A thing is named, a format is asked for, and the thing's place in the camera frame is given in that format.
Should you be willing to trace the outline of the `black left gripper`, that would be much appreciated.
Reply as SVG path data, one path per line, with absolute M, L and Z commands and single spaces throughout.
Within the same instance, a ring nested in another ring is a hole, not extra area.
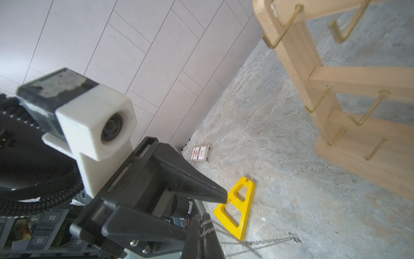
M 170 145 L 146 137 L 82 210 L 70 232 L 100 257 L 178 253 L 188 231 L 172 217 L 186 216 L 190 198 L 224 204 L 228 194 Z

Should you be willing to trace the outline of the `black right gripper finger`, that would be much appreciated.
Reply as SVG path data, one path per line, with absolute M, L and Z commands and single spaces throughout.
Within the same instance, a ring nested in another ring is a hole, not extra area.
M 208 213 L 202 216 L 194 216 L 190 222 L 181 259 L 224 258 L 224 252 L 218 240 L 211 216 Z

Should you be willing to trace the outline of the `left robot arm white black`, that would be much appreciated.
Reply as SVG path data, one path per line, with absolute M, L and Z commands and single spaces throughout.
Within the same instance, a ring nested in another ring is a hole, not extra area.
M 74 159 L 41 143 L 43 126 L 15 97 L 1 95 L 1 217 L 21 218 L 69 202 L 86 188 Z M 144 138 L 72 223 L 71 234 L 114 257 L 126 250 L 146 257 L 180 252 L 184 259 L 222 259 L 208 214 L 189 228 L 167 222 L 175 198 L 222 204 L 227 192 L 171 146 Z

